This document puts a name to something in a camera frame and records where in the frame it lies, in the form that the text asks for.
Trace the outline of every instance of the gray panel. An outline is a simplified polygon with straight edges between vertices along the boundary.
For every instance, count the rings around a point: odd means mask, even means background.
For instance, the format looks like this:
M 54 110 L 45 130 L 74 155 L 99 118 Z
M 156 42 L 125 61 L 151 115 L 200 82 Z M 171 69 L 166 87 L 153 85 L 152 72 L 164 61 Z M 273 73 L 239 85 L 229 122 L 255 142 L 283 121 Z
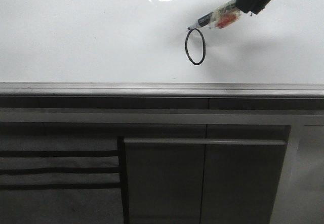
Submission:
M 324 126 L 304 127 L 284 199 L 272 224 L 324 223 Z
M 289 137 L 290 127 L 285 125 L 208 125 L 208 138 L 283 140 Z
M 122 224 L 120 189 L 1 191 L 1 224 Z
M 82 170 L 51 173 L 57 168 L 74 170 L 82 167 L 91 171 L 96 167 L 117 167 L 117 157 L 91 157 L 91 153 L 87 157 L 15 157 L 19 151 L 35 151 L 38 154 L 44 151 L 110 151 L 116 148 L 116 137 L 98 136 L 86 128 L 68 134 L 64 131 L 46 132 L 42 124 L 0 124 L 0 150 L 4 153 L 15 151 L 10 157 L 0 158 L 0 170 L 11 171 L 10 174 L 0 174 L 3 188 L 0 190 L 1 224 L 124 223 L 120 189 L 37 189 L 41 185 L 80 184 L 85 188 L 96 188 L 95 185 L 100 183 L 118 183 L 118 173 L 86 173 Z M 13 191 L 12 186 L 28 186 L 35 190 Z
M 202 224 L 268 224 L 285 146 L 206 146 Z
M 131 224 L 198 224 L 203 145 L 126 144 Z
M 39 107 L 38 97 L 0 97 L 0 107 Z
M 192 137 L 204 138 L 206 125 L 201 124 L 83 124 L 45 123 L 47 133 L 91 134 L 124 137 Z
M 110 97 L 40 97 L 40 108 L 97 109 L 207 109 L 208 99 L 194 98 L 110 98 Z
M 221 110 L 323 110 L 323 98 L 218 98 L 209 109 Z
M 0 122 L 323 125 L 322 111 L 0 108 Z

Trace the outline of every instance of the metal ledge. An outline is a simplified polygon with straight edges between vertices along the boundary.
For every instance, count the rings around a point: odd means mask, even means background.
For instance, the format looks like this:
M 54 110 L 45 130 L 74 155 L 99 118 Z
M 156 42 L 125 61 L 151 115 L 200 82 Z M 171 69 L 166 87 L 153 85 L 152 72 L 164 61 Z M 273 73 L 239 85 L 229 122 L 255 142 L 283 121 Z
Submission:
M 0 96 L 324 98 L 324 84 L 2 82 Z

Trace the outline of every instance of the whiteboard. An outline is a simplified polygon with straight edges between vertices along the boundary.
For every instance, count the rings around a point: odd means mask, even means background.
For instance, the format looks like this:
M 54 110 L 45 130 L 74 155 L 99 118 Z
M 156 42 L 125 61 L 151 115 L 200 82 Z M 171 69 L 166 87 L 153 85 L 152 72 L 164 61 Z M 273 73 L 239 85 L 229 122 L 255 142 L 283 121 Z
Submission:
M 186 28 L 229 0 L 0 0 L 1 82 L 324 83 L 324 0 L 272 0 L 259 15 Z M 201 57 L 201 39 L 189 40 Z

